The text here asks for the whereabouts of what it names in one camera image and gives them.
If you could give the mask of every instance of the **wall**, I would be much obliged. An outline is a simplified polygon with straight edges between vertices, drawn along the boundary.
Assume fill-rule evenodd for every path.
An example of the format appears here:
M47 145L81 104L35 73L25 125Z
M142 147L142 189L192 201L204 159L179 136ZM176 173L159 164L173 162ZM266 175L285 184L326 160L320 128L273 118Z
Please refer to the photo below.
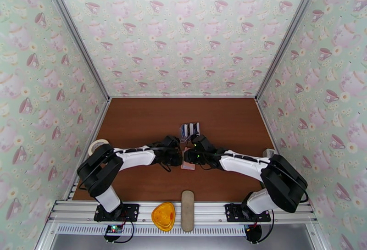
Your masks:
M104 99L50 0L0 3L0 249L32 249Z
M66 0L112 96L258 90L300 0Z
M367 0L314 0L260 98L335 249L367 249Z

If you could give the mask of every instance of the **wooden table surface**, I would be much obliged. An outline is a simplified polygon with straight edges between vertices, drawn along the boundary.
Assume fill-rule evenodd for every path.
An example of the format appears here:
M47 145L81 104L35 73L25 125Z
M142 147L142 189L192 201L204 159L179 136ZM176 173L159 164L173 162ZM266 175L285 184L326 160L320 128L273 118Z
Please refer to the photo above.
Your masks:
M215 147L261 156L272 143L253 99L246 98L123 98L113 99L98 139L119 148L140 147L166 135L179 136L183 123L199 122L200 133ZM219 170L164 171L159 165L139 166L121 171L113 184L122 200L180 201L184 190L195 201L242 201L251 191L261 189L250 177ZM91 200L77 190L74 200Z

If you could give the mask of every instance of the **roll of tape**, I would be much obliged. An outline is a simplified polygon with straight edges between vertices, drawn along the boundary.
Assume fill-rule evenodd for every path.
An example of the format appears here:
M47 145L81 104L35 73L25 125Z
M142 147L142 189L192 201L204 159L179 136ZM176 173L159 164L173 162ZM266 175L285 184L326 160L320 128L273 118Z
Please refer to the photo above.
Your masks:
M106 139L95 140L93 143L91 143L91 145L88 148L88 155L91 156L95 152L95 150L103 144L109 144L108 140Z

